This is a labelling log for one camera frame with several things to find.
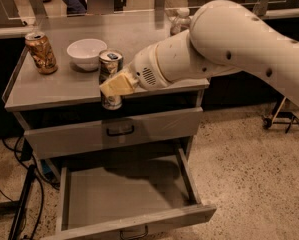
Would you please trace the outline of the white gripper with vents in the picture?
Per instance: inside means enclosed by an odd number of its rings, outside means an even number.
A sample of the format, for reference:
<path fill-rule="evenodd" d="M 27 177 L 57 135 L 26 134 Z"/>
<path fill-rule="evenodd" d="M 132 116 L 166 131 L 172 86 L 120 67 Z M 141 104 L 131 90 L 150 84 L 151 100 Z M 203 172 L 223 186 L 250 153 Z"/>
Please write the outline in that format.
<path fill-rule="evenodd" d="M 168 87 L 171 82 L 161 73 L 156 55 L 157 45 L 153 44 L 138 52 L 127 65 L 131 71 L 119 71 L 100 85 L 106 96 L 133 94 L 139 85 L 145 90 L 158 90 Z"/>

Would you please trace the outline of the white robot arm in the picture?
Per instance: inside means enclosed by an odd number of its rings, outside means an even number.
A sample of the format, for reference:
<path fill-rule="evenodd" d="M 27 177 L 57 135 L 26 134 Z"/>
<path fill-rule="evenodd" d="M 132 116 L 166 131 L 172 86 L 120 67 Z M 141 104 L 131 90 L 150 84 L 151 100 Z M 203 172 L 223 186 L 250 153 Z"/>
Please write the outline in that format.
<path fill-rule="evenodd" d="M 138 52 L 100 90 L 107 97 L 129 95 L 138 87 L 154 91 L 240 71 L 299 107 L 299 42 L 235 2 L 214 0 L 197 10 L 189 29 Z"/>

